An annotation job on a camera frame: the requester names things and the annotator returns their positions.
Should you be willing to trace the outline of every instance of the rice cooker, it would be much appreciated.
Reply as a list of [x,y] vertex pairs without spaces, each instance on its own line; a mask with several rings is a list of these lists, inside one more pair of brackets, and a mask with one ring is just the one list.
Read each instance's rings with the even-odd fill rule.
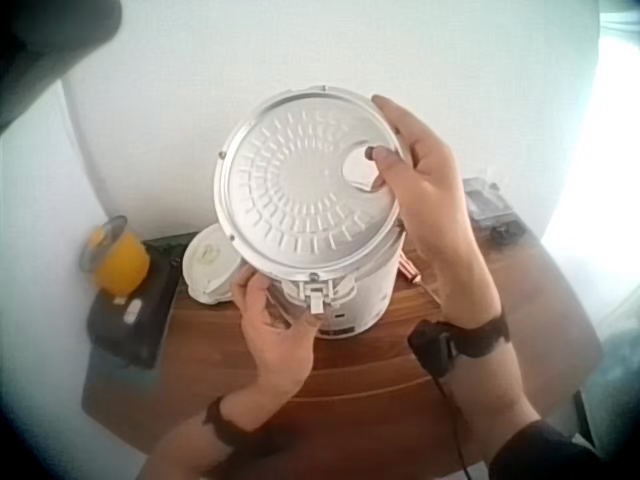
[[364,158],[370,145],[409,158],[369,99],[321,86],[269,99],[218,154],[213,192],[224,233],[273,279],[270,297],[285,317],[322,315],[325,338],[371,327],[396,279],[404,233],[395,197]]

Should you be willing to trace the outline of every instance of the silver metal lid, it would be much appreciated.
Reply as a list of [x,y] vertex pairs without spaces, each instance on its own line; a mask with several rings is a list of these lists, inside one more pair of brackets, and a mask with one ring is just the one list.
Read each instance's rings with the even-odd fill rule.
[[375,105],[346,90],[289,91],[256,109],[220,152],[213,187],[240,254],[275,278],[323,281],[388,245],[398,206],[387,186],[369,188],[369,145],[407,158]]

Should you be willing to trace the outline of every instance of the wooden table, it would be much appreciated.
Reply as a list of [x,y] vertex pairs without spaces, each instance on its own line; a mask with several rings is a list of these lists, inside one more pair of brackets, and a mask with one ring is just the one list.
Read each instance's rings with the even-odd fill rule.
[[[599,342],[574,293],[531,234],[509,247],[479,241],[508,314],[527,393],[546,414],[568,401],[597,364]],[[421,265],[410,246],[405,252]],[[398,277],[391,305],[372,329],[349,339],[318,340],[311,377],[273,419],[294,435],[294,446],[241,476],[399,480],[458,470],[445,405],[406,345],[420,319],[438,315],[427,294]],[[93,375],[85,384],[87,414],[143,452],[214,397],[254,378],[236,308],[198,304],[184,286],[161,362],[152,389],[109,375]],[[460,428],[468,461],[477,460],[462,422]]]

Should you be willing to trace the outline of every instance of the left hand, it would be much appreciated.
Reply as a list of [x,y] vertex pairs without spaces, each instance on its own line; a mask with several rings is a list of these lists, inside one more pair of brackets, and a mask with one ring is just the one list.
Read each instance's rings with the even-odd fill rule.
[[311,314],[291,326],[275,322],[266,309],[270,284],[269,277],[245,265],[231,293],[242,313],[242,332],[258,368],[258,383],[293,396],[311,373],[320,322]]

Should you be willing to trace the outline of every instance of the black cable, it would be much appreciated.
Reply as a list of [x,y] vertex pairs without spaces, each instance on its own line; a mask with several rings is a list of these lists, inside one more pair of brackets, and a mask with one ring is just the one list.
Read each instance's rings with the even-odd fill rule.
[[449,418],[451,419],[451,427],[453,430],[453,442],[456,446],[456,453],[458,454],[458,460],[460,460],[460,465],[462,466],[464,476],[467,478],[467,480],[473,480],[471,474],[469,474],[469,470],[467,470],[467,464],[464,461],[464,454],[462,453],[462,446],[460,444],[460,437],[458,436],[458,427],[456,424],[456,407],[451,401],[451,398],[449,398],[449,395],[447,395],[447,392],[445,392],[444,388],[442,388],[440,380],[433,376],[431,378],[433,379],[433,383],[436,384],[436,388],[440,392],[440,395],[442,395],[442,397],[444,398],[444,403],[447,404],[447,410],[449,411]]

